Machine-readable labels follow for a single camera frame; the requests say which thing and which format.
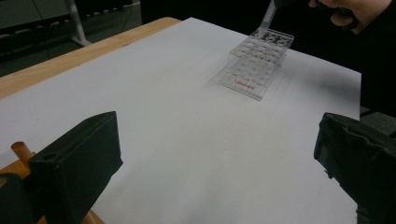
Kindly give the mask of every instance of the white surface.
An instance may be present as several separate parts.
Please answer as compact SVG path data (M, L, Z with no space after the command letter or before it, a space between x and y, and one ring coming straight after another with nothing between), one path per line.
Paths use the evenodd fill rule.
M359 117L361 75L290 50L259 102L211 80L245 35L188 19L0 101L0 161L117 111L106 223L355 223L314 160L324 112Z

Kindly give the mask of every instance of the wooden dowel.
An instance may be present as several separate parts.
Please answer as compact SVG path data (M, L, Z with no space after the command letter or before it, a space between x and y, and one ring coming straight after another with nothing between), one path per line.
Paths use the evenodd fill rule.
M7 180L5 178L0 177L0 188L3 187L7 183Z
M23 165L29 169L28 161L35 154L30 151L30 149L24 144L24 142L16 142L12 144L11 149L18 156Z
M85 216L83 222L83 224L96 224L96 220L93 216L92 210L90 210L87 214L87 216Z

